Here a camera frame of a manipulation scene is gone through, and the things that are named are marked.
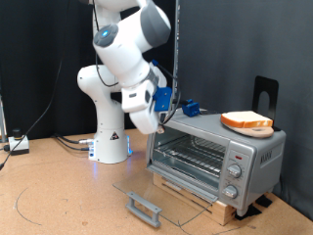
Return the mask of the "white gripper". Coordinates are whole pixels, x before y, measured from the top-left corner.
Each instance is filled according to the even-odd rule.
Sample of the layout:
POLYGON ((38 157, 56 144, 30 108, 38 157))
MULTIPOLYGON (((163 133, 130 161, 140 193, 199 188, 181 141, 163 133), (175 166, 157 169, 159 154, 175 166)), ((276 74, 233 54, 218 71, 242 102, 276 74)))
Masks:
POLYGON ((153 95, 155 86, 146 80, 137 87, 122 88, 122 109, 128 113, 134 125, 143 133, 164 133, 163 125, 158 125, 153 95))

